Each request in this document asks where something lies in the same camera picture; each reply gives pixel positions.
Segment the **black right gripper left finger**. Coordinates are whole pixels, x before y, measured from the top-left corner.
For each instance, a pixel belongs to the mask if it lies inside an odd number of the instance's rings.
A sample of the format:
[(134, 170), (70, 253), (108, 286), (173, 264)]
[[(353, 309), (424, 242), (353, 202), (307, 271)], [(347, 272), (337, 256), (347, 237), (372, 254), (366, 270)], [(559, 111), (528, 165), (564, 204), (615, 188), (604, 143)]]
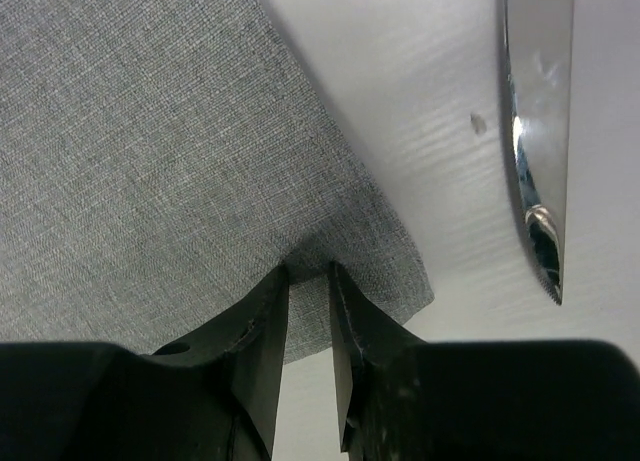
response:
[(289, 280), (269, 272), (150, 355), (103, 342), (1, 347), (5, 460), (268, 460)]

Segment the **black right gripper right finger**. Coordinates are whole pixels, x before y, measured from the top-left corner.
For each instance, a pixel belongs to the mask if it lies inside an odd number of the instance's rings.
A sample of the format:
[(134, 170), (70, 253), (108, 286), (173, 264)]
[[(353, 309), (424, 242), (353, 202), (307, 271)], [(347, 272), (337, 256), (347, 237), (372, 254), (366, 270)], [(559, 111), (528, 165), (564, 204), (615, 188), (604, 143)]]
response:
[(635, 460), (639, 373), (594, 340), (413, 335), (328, 270), (340, 447), (353, 460)]

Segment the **grey cloth napkin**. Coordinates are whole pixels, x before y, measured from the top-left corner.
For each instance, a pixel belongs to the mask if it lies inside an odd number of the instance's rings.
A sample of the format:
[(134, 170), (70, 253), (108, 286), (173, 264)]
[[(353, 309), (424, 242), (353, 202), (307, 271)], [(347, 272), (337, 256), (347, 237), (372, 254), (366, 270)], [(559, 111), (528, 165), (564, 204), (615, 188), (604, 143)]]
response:
[(414, 242), (258, 0), (1, 0), (1, 338), (149, 353), (285, 264), (285, 358), (330, 262), (399, 322)]

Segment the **black handled knife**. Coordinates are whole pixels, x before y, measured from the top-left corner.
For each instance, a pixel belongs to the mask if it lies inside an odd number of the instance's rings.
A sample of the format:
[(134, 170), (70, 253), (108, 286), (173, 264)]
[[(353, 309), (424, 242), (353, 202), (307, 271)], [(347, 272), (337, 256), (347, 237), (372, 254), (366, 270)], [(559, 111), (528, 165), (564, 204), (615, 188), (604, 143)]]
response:
[(529, 265), (563, 300), (574, 0), (498, 0), (501, 136)]

